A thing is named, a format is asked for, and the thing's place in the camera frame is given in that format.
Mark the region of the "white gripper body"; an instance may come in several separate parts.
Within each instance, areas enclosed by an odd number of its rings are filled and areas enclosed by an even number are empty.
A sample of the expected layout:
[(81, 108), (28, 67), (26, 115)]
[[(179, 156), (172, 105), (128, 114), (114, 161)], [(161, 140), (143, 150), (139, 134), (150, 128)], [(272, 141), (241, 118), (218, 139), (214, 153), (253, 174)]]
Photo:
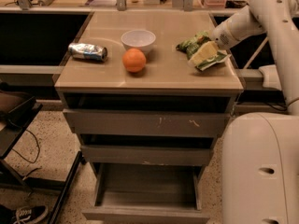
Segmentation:
[(246, 31), (228, 21), (219, 24), (211, 33), (211, 39), (220, 49), (230, 49), (240, 43)]

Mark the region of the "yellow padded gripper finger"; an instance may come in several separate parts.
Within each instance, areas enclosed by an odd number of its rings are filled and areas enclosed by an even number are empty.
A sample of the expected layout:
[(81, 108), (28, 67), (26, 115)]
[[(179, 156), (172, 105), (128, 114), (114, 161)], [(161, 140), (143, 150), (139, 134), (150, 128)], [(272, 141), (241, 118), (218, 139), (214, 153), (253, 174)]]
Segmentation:
[(216, 42), (208, 41), (204, 43), (199, 50), (189, 59), (189, 64), (196, 66), (204, 60), (210, 59), (217, 55), (219, 47)]

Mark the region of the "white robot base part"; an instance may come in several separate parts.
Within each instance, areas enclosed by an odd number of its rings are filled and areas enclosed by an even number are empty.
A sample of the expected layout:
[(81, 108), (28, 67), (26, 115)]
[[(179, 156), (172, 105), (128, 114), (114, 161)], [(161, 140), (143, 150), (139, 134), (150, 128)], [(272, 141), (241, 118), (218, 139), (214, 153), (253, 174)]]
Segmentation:
[(281, 91), (281, 84), (278, 77), (278, 70), (274, 64), (261, 66), (259, 71), (263, 75), (263, 87)]

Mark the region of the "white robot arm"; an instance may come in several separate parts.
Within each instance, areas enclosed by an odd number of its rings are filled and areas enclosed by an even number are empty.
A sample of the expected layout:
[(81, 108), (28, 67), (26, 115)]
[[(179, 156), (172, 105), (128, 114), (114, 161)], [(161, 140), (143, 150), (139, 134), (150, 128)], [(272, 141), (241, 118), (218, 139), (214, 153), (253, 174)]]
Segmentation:
[(265, 32), (288, 113), (234, 119), (222, 143), (222, 223), (299, 224), (299, 30), (296, 0), (249, 0), (210, 37), (229, 49)]

